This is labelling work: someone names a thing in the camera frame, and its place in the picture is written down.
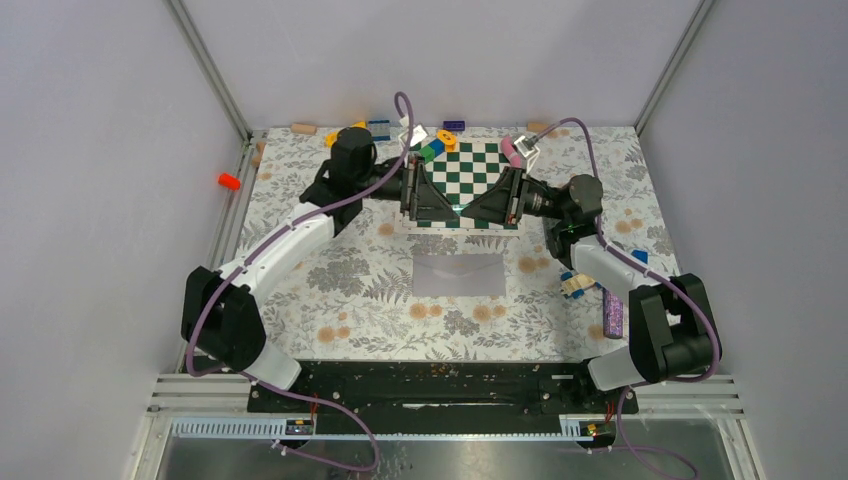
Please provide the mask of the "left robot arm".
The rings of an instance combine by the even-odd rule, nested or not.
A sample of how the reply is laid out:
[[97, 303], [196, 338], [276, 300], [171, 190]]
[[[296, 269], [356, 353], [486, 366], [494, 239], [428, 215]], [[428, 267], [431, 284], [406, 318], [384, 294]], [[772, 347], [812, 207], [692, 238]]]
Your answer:
[[356, 218], [366, 198], [394, 201], [412, 220], [456, 218], [450, 202], [429, 180], [422, 151], [413, 148], [427, 136], [422, 125], [402, 130], [401, 154], [379, 163], [369, 130], [340, 130], [329, 159], [280, 225], [218, 269], [192, 271], [180, 327], [188, 343], [188, 372], [202, 374], [193, 360], [200, 349], [213, 357], [217, 369], [228, 368], [272, 388], [272, 398], [285, 410], [304, 407], [311, 387], [299, 377], [299, 362], [269, 340], [260, 307], [300, 261]]

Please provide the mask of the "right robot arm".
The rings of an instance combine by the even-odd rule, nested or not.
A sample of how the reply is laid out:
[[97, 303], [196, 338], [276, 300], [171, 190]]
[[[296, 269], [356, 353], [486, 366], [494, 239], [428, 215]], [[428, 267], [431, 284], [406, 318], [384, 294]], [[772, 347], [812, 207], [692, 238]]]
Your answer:
[[696, 370], [709, 377], [721, 358], [703, 282], [692, 274], [665, 277], [606, 240], [602, 200], [603, 186], [595, 176], [577, 175], [552, 187], [507, 167], [491, 189], [461, 211], [502, 226], [516, 225], [525, 215], [541, 218], [551, 256], [627, 306], [627, 345], [589, 360], [589, 375], [573, 386], [575, 402], [589, 412], [607, 405], [614, 389], [685, 381]]

